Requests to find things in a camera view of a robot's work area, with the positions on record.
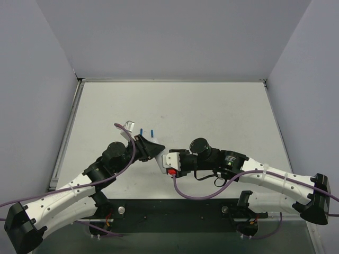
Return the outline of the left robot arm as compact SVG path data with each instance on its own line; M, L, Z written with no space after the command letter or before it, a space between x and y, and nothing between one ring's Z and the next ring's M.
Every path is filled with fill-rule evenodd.
M83 173L61 191L39 198L29 204L13 204L5 220L4 229L17 253L28 253L41 242L47 231L47 221L84 197L113 182L112 176L123 171L137 160L155 158L165 146L150 142L140 135L131 139L127 146L121 142L109 144L102 155Z

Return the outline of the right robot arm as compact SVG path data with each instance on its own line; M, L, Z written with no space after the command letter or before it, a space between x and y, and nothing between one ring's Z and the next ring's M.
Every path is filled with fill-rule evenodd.
M269 189L268 193L242 191L237 204L241 209L255 214L298 214L307 222L328 224L331 190L328 177L323 174L302 176L279 170L242 153L213 148L204 138L193 140L188 150L171 149L162 156L162 164L175 178L210 170L225 180L222 189L233 182Z

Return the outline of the white remote control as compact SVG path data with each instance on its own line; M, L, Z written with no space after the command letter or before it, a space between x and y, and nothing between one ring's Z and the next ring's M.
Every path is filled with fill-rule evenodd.
M153 143L156 143L156 144L160 144L160 142L157 140L156 137L150 138L150 141L153 142ZM165 156L167 154L168 154L168 149L165 148L160 154L158 154L155 157L157 165L159 166L160 171L161 171L162 174L167 174L167 168L164 167L164 163L163 163L163 156Z

